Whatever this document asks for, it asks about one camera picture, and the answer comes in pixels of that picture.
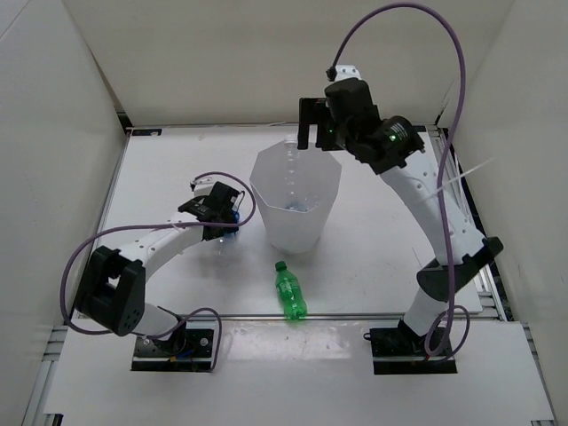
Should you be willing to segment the crushed blue-label water bottle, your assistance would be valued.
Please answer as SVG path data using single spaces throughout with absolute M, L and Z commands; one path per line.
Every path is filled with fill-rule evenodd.
M 299 211 L 299 212 L 306 212 L 306 211 L 309 211 L 311 208 L 312 208 L 312 206 L 306 200 L 291 201 L 291 202 L 287 203 L 286 206 L 284 207 L 284 209 L 292 210 L 292 211 Z

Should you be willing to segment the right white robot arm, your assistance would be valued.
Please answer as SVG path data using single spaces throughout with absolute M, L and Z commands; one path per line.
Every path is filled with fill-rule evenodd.
M 315 146 L 343 149 L 368 165 L 404 202 L 433 248 L 435 258 L 416 274 L 419 290 L 398 325 L 399 346 L 417 355 L 430 345 L 429 329 L 450 295 L 489 265 L 503 244 L 483 235 L 453 200 L 438 201 L 438 173 L 418 131 L 403 116 L 381 118 L 365 81 L 343 79 L 324 93 L 299 100 L 299 149 L 307 149 L 309 130 L 316 126 Z

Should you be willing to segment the blue-label clear bottle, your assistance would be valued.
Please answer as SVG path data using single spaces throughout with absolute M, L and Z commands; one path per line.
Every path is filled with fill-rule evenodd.
M 226 228 L 222 236 L 216 239 L 214 244 L 215 253 L 218 256 L 227 256 L 237 248 L 239 239 L 238 228 Z

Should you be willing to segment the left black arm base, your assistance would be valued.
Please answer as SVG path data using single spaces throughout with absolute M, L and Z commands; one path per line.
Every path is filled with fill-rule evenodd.
M 130 370 L 152 373 L 210 373 L 217 350 L 217 323 L 190 320 L 168 341 L 137 337 Z

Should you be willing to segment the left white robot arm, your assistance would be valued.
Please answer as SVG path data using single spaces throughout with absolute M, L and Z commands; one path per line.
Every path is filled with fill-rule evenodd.
M 309 159 L 309 127 L 302 124 L 295 135 L 262 151 L 250 182 L 243 186 L 253 210 L 274 207 L 274 219 L 264 227 L 270 243 L 286 254 L 308 252 L 320 238 L 336 197 L 320 196 L 314 202 L 302 194 L 317 192 L 317 162 Z M 101 246 L 91 253 L 75 294 L 75 308 L 100 326 L 102 335 L 135 335 L 154 342 L 167 355 L 185 348 L 184 317 L 146 302 L 147 281 L 184 250 L 202 243 L 224 239 L 238 232 L 250 217 L 238 215 L 240 191 L 213 177 L 224 172 L 196 176 L 194 196 L 181 204 L 170 220 L 143 225 L 147 234 L 119 248 Z

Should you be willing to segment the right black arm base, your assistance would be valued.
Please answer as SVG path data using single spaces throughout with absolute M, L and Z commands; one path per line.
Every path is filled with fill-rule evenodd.
M 363 334 L 370 342 L 375 375 L 452 375 L 457 373 L 450 343 L 430 357 L 423 343 L 409 340 L 396 327 L 370 328 Z

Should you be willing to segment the clear unlabelled plastic bottle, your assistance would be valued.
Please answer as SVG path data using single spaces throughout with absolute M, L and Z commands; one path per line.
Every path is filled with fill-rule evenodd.
M 286 154 L 285 184 L 286 193 L 288 196 L 288 204 L 295 205 L 300 201 L 296 185 L 299 159 L 296 136 L 294 136 L 293 134 L 288 134 L 284 140 L 284 147 Z

